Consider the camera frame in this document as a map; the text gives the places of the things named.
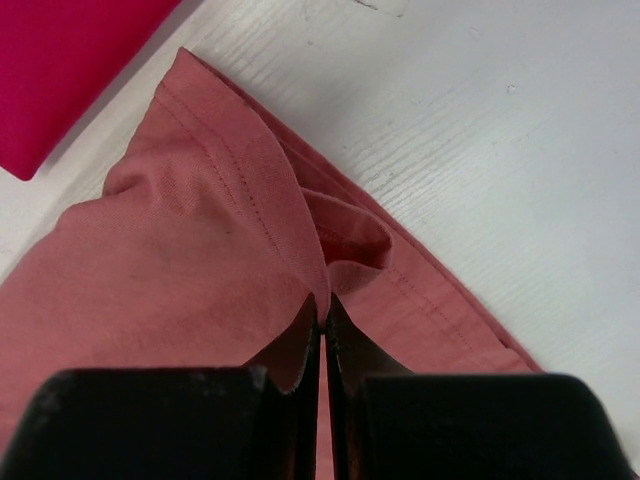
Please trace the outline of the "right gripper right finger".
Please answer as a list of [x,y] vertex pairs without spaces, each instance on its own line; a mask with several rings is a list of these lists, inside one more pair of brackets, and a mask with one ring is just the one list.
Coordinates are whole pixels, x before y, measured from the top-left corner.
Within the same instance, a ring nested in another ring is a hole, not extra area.
[[339,479],[630,479],[600,401],[557,374],[417,374],[334,301],[326,323]]

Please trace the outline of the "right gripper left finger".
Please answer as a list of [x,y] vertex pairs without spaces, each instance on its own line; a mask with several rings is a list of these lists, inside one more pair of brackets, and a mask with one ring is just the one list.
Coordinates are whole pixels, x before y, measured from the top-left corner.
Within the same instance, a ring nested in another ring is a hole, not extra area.
[[311,479],[320,333],[312,299],[239,367],[74,369],[28,404],[5,479]]

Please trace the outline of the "salmon pink t shirt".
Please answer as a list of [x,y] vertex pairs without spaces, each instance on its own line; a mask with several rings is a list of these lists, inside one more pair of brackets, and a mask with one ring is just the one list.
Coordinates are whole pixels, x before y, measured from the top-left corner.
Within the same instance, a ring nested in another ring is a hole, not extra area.
[[316,472],[334,475],[334,301],[436,374],[535,362],[372,198],[180,50],[100,197],[69,207],[1,287],[1,454],[36,391],[74,369],[239,367],[316,306]]

